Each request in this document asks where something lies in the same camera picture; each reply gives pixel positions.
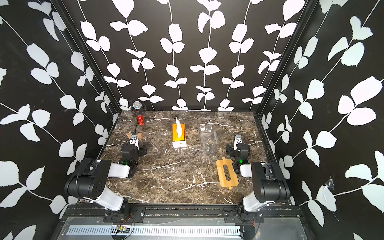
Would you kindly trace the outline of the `bamboo tissue box lid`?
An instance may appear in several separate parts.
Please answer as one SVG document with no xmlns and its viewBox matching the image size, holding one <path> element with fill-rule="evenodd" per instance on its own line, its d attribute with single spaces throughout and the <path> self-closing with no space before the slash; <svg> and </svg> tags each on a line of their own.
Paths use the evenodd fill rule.
<svg viewBox="0 0 384 240">
<path fill-rule="evenodd" d="M 234 171 L 232 160 L 222 158 L 216 161 L 216 166 L 221 187 L 232 190 L 239 185 L 238 176 Z"/>
</svg>

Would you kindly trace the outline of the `clear plastic tissue box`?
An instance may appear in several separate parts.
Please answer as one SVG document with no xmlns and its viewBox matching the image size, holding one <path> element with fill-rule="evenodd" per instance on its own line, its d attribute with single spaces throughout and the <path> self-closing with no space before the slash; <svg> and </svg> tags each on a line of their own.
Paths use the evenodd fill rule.
<svg viewBox="0 0 384 240">
<path fill-rule="evenodd" d="M 216 127 L 212 123 L 200 124 L 201 150 L 206 154 L 215 154 L 218 150 Z"/>
</svg>

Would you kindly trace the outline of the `orange tissue paper pack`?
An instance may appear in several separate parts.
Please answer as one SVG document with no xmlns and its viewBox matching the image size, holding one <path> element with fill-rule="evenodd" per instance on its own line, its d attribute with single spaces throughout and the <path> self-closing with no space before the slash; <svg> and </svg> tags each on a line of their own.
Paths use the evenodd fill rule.
<svg viewBox="0 0 384 240">
<path fill-rule="evenodd" d="M 176 117 L 176 123 L 173 124 L 172 144 L 175 149 L 187 147 L 186 126 L 179 121 L 178 117 Z"/>
</svg>

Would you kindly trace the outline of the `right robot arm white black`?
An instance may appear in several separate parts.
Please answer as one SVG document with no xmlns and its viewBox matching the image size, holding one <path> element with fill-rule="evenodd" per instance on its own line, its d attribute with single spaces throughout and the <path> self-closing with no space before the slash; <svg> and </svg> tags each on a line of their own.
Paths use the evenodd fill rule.
<svg viewBox="0 0 384 240">
<path fill-rule="evenodd" d="M 252 179 L 253 191 L 239 203 L 240 213 L 258 212 L 270 204 L 290 199 L 290 189 L 277 162 L 250 162 L 250 146 L 244 143 L 227 145 L 226 153 L 235 158 L 234 173 Z"/>
</svg>

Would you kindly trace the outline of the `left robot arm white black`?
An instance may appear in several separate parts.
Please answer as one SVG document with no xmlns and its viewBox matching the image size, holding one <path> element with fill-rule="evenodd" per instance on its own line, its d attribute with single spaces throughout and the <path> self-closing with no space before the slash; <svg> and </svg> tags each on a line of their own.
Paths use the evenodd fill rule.
<svg viewBox="0 0 384 240">
<path fill-rule="evenodd" d="M 122 145 L 122 160 L 84 159 L 64 186 L 67 196 L 93 201 L 107 210 L 124 213 L 127 200 L 110 190 L 109 178 L 132 178 L 137 171 L 139 157 L 147 154 L 147 147 L 135 144 Z"/>
</svg>

